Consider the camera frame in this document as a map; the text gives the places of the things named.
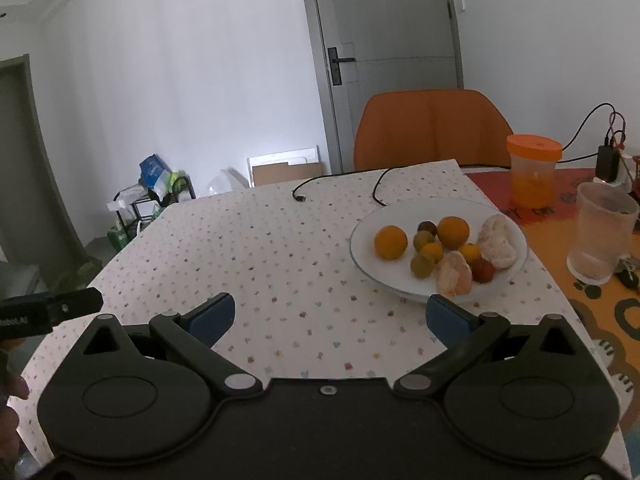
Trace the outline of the person's left hand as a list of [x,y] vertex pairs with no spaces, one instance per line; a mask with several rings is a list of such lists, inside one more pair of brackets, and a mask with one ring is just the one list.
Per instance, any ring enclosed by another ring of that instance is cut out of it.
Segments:
[[17,428],[20,418],[8,405],[11,396],[26,400],[29,386],[25,379],[12,372],[9,367],[9,353],[24,344],[25,338],[9,339],[1,343],[1,478],[13,479],[14,467],[21,454],[21,438]]

